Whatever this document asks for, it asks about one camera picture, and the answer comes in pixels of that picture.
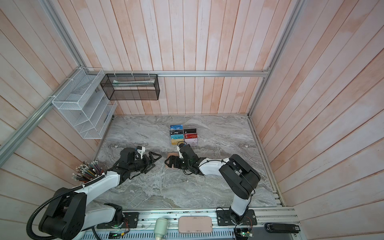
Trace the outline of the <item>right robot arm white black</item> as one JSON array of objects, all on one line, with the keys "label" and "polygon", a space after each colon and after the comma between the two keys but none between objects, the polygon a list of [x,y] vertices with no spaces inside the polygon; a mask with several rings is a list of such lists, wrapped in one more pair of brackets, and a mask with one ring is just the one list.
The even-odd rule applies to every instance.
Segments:
[{"label": "right robot arm white black", "polygon": [[225,159],[198,157],[192,147],[181,142],[178,156],[169,156],[165,165],[182,170],[186,175],[220,176],[234,193],[228,210],[217,211],[217,217],[229,224],[240,224],[249,211],[252,196],[255,194],[261,176],[237,154]]}]

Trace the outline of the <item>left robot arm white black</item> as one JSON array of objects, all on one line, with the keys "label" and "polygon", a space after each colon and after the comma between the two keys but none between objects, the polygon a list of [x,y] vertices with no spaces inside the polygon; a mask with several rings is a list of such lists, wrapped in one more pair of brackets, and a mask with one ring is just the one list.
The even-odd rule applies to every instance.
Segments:
[{"label": "left robot arm white black", "polygon": [[106,191],[126,180],[147,174],[155,167],[160,154],[145,153],[145,147],[125,148],[120,158],[106,172],[80,186],[57,190],[54,196],[39,206],[27,222],[27,234],[33,240],[79,239],[81,232],[100,224],[112,228],[128,228],[128,218],[121,206],[107,203],[99,209],[87,206]]}]

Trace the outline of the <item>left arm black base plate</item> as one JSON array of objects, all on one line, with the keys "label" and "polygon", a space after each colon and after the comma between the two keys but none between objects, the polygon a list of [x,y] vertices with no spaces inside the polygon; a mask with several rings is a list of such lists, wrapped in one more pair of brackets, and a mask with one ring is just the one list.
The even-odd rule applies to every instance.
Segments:
[{"label": "left arm black base plate", "polygon": [[139,212],[115,214],[112,221],[97,225],[97,229],[135,229],[138,225]]}]

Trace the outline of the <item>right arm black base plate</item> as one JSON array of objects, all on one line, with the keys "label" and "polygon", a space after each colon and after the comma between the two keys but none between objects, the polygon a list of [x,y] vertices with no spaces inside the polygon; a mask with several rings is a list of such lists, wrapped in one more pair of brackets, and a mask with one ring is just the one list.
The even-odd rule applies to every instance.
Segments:
[{"label": "right arm black base plate", "polygon": [[216,210],[219,226],[255,226],[257,219],[254,210],[247,209],[242,216],[238,216],[232,210]]}]

